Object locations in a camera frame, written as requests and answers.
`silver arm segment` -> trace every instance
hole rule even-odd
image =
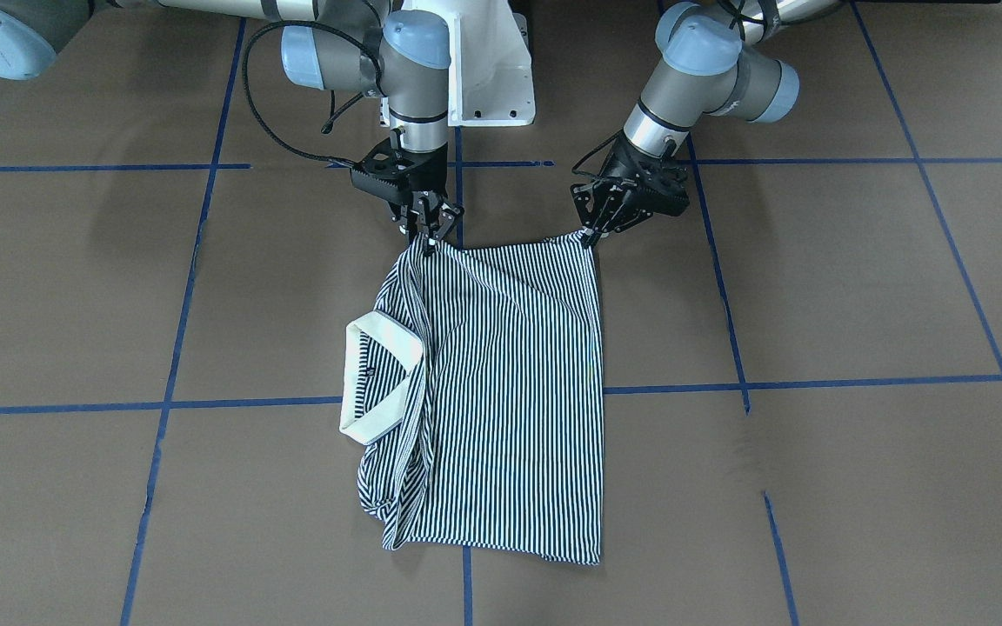
[[[662,53],[597,174],[573,185],[584,245],[639,224],[654,213],[682,213],[685,171],[672,160],[703,114],[747,122],[782,119],[799,96],[799,75],[752,43],[835,0],[719,0],[667,8],[656,27]],[[587,174],[577,170],[576,174]]]
[[[114,8],[170,7],[268,21],[321,20],[361,40],[389,15],[390,0],[0,0],[0,76],[36,78],[96,13]],[[327,47],[349,47],[327,40]]]

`blue tape line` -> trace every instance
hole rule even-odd
[[[109,402],[94,405],[28,405],[0,407],[0,416],[38,415],[38,413],[99,413],[99,412],[155,412],[160,402]]]
[[[913,135],[911,135],[911,128],[907,126],[907,119],[903,117],[903,109],[900,107],[899,100],[896,99],[895,91],[892,89],[892,84],[887,80],[887,72],[884,71],[884,64],[880,62],[880,55],[876,52],[875,44],[872,43],[872,36],[868,33],[868,27],[864,23],[864,19],[861,16],[860,9],[856,7],[856,3],[851,3],[850,7],[853,9],[853,15],[856,16],[856,21],[861,27],[861,33],[864,36],[864,41],[866,41],[868,46],[868,52],[872,53],[872,60],[876,63],[876,71],[880,72],[880,79],[884,83],[884,89],[887,91],[888,98],[892,100],[892,107],[895,109],[895,115],[900,120],[900,126],[903,127],[903,135],[907,138],[907,145],[911,147],[911,154],[914,155],[915,165],[919,167],[919,173],[922,174],[922,180],[924,185],[926,185],[926,192],[930,194],[930,201],[934,204],[934,212],[938,215],[938,222],[942,226],[942,233],[946,235],[946,242],[949,242],[950,250],[953,253],[953,259],[958,264],[958,270],[961,273],[961,279],[966,283],[966,290],[969,292],[969,297],[973,301],[973,308],[977,309],[977,317],[981,321],[981,326],[985,329],[985,336],[989,346],[992,349],[992,354],[997,361],[999,366],[999,374],[1002,376],[1002,353],[999,352],[999,346],[997,341],[995,341],[995,336],[992,333],[992,327],[987,321],[985,315],[985,308],[981,305],[981,300],[977,295],[977,289],[973,287],[973,280],[969,277],[969,270],[966,269],[966,262],[961,257],[961,252],[958,249],[957,241],[953,238],[953,233],[950,230],[949,221],[946,220],[946,213],[942,210],[942,202],[938,199],[938,194],[934,191],[934,185],[930,181],[930,175],[926,173],[926,165],[924,165],[923,160],[919,156],[919,147],[916,145]]]
[[[172,362],[168,373],[168,382],[164,387],[164,402],[160,410],[160,419],[156,421],[156,438],[154,441],[154,453],[149,465],[149,480],[146,483],[146,504],[141,511],[141,519],[138,523],[138,535],[136,535],[134,546],[134,558],[130,562],[130,574],[126,582],[126,596],[122,601],[122,619],[120,626],[128,626],[130,623],[130,613],[134,608],[134,593],[138,583],[138,574],[141,570],[141,558],[146,546],[146,534],[149,530],[149,516],[152,512],[152,502],[156,489],[156,476],[160,471],[161,449],[160,445],[164,439],[164,433],[168,429],[168,417],[172,404],[172,393],[175,390],[175,374],[180,368],[180,353],[183,348],[183,336],[188,328],[188,312],[191,308],[191,293],[195,288],[195,258],[198,256],[199,245],[203,239],[203,222],[207,221],[207,213],[210,211],[211,194],[214,192],[214,181],[218,174],[219,154],[222,153],[222,137],[226,133],[227,116],[230,114],[230,98],[234,93],[234,78],[238,74],[238,60],[241,56],[242,39],[245,38],[246,19],[242,17],[238,21],[238,35],[234,39],[234,55],[230,60],[230,76],[227,77],[226,94],[222,98],[222,111],[219,112],[218,130],[214,134],[214,152],[211,154],[210,173],[207,174],[207,188],[203,190],[203,203],[199,210],[199,226],[195,229],[195,241],[191,248],[191,262],[187,267],[187,281],[183,287],[183,304],[180,307],[180,321],[175,329],[175,341],[172,344]]]
[[[999,374],[966,374],[955,377],[914,377],[887,379],[841,379],[780,382],[748,382],[748,389],[830,389],[840,387],[898,387],[913,385],[957,385],[970,382],[1002,382]]]
[[[607,387],[602,389],[605,396],[635,396],[638,393],[697,393],[697,392],[739,392],[740,384],[700,384],[700,385],[650,385],[639,387]]]
[[[852,158],[701,158],[680,159],[680,163],[695,162],[698,165],[871,165],[871,163],[904,163],[911,165],[914,158],[908,157],[852,157]]]
[[[462,167],[554,167],[556,162],[553,160],[465,160],[462,161]]]
[[[1001,163],[1002,157],[922,157],[923,162]]]
[[[0,165],[0,171],[159,171],[186,169],[250,169],[247,162],[142,163],[141,165]]]
[[[678,159],[688,165],[692,159]],[[839,158],[700,158],[698,165],[911,165],[914,157],[839,157]],[[1002,157],[920,157],[933,163],[1002,163]]]
[[[795,606],[795,591],[791,587],[791,571],[788,571],[788,556],[784,554],[783,539],[780,538],[780,525],[776,523],[775,509],[772,498],[764,492],[764,508],[768,509],[768,526],[772,527],[772,544],[776,547],[776,560],[780,563],[780,578],[783,579],[783,593],[788,599],[788,614],[791,615],[791,626],[799,626],[799,609]]]
[[[752,412],[753,401],[748,397],[748,388],[744,386],[744,366],[740,362],[740,346],[736,344],[736,329],[732,324],[732,307],[728,305],[728,292],[724,288],[724,277],[721,274],[721,261],[716,253],[716,241],[713,238],[713,224],[708,217],[708,205],[706,202],[706,190],[702,188],[702,174],[698,168],[698,155],[695,153],[695,142],[687,135],[687,150],[690,153],[690,167],[695,175],[695,190],[698,191],[698,206],[701,209],[702,221],[706,225],[706,241],[710,246],[710,256],[713,260],[713,276],[716,277],[716,290],[721,296],[721,305],[724,306],[724,326],[728,332],[728,349],[732,352],[732,364],[736,369],[736,382],[740,384],[740,401],[744,405],[744,413]]]
[[[235,398],[233,400],[174,400],[171,409],[230,409],[237,407],[310,407],[338,405],[342,396],[312,396],[306,398]]]
[[[474,579],[470,563],[470,546],[462,547],[462,623],[474,626]]]
[[[465,167],[466,163],[462,160],[462,127],[454,127],[454,203],[462,206],[462,169]],[[458,221],[457,226],[454,227],[454,238],[458,244],[458,249],[462,249],[463,244],[463,220],[465,220],[465,214],[463,214],[463,219]]]
[[[741,387],[748,390],[768,389],[821,389],[847,387],[907,387],[918,385],[962,385],[985,384],[985,382],[1002,382],[1001,374],[963,374],[949,377],[912,377],[884,379],[837,379],[837,380],[805,380],[805,381],[763,381],[746,382],[743,386],[735,382],[726,384],[694,384],[694,385],[651,385],[635,387],[607,387],[602,390],[605,396],[635,396],[643,393],[705,393],[705,392],[739,392]],[[341,396],[309,396],[295,398],[231,398],[217,400],[174,400],[169,402],[169,409],[225,409],[235,407],[290,407],[338,405]],[[99,405],[33,405],[0,407],[0,416],[20,416],[28,413],[81,413],[81,412],[149,412],[162,409],[163,402],[111,402]]]
[[[454,127],[454,132],[456,132],[456,137],[462,134],[462,127]],[[446,166],[457,168],[460,166],[458,164],[458,156],[456,160],[449,160],[446,162]],[[554,167],[556,162],[552,159],[543,160],[463,160],[462,167],[477,167],[477,168],[506,168],[506,167]],[[330,162],[326,166],[326,169],[346,169],[346,165],[341,165],[338,162]]]

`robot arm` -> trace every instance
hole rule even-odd
[[[663,13],[656,27],[662,58],[623,129],[609,139],[612,148],[599,173],[577,170],[593,153],[576,165],[577,174],[591,178],[587,185],[571,187],[584,245],[652,214],[675,216],[687,208],[687,174],[672,155],[702,114],[776,122],[795,105],[795,68],[748,45],[835,0],[735,1],[707,8],[679,3]]]
[[[0,0],[0,76],[35,78],[95,12],[146,4],[270,20],[246,53],[283,28],[292,82],[385,98],[390,138],[359,162],[296,150],[255,117],[296,154],[349,165],[354,186],[389,203],[410,239],[423,234],[434,245],[457,224],[462,208],[446,195],[450,35],[431,12],[391,13],[390,0]]]

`black and white striped shirt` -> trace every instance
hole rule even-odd
[[[423,250],[418,239],[401,254],[375,306],[422,357],[393,354],[365,332],[353,353],[347,347],[347,372],[357,374],[347,377],[343,415],[352,437],[366,441],[347,427],[365,425],[407,381],[398,424],[367,446],[359,468],[362,506],[386,523],[383,546],[468,544],[599,563],[602,356],[591,250],[577,233]]]

